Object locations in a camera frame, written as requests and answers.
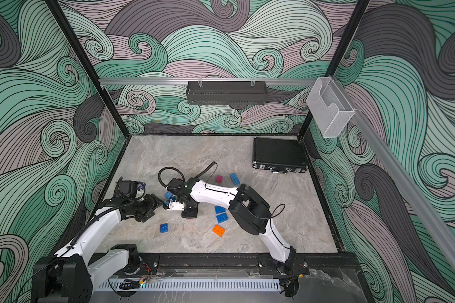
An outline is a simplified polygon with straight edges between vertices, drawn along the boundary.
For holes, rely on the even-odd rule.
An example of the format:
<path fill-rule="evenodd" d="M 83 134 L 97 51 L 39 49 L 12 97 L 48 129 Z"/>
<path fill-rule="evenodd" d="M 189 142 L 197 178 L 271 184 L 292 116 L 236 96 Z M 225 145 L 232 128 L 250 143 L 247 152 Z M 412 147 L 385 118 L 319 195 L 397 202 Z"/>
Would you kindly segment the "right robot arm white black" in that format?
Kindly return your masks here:
<path fill-rule="evenodd" d="M 261 238 L 279 272 L 286 275 L 293 272 L 296 250 L 277 230 L 269 204 L 250 186 L 226 188 L 198 178 L 187 182 L 174 178 L 166 189 L 184 204 L 183 218 L 197 218 L 201 203 L 226 208 L 245 232 Z"/>

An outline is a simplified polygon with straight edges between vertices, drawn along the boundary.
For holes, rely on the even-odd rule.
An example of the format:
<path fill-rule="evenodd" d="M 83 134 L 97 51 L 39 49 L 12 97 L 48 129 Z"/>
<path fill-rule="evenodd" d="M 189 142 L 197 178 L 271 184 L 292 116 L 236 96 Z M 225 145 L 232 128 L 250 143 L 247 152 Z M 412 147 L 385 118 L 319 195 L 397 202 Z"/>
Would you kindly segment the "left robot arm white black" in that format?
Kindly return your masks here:
<path fill-rule="evenodd" d="M 148 194 L 136 199 L 117 197 L 104 201 L 90 221 L 52 257 L 43 257 L 34 266 L 32 302 L 89 302 L 92 294 L 115 273 L 136 273 L 142 259 L 134 244 L 119 244 L 95 262 L 91 261 L 100 243 L 121 221 L 132 218 L 144 223 L 163 202 Z"/>

